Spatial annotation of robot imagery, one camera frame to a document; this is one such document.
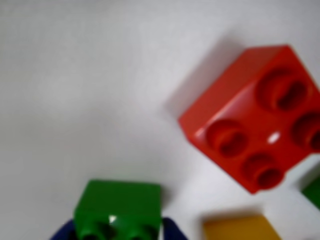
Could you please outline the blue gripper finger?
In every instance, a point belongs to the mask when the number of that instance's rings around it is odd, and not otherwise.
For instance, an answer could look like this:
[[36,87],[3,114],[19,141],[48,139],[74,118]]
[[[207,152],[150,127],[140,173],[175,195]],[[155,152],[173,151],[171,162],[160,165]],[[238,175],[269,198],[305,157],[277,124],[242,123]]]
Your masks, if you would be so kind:
[[76,230],[74,221],[70,219],[59,228],[49,240],[76,240]]
[[185,234],[171,218],[164,217],[162,219],[162,225],[164,240],[187,240]]

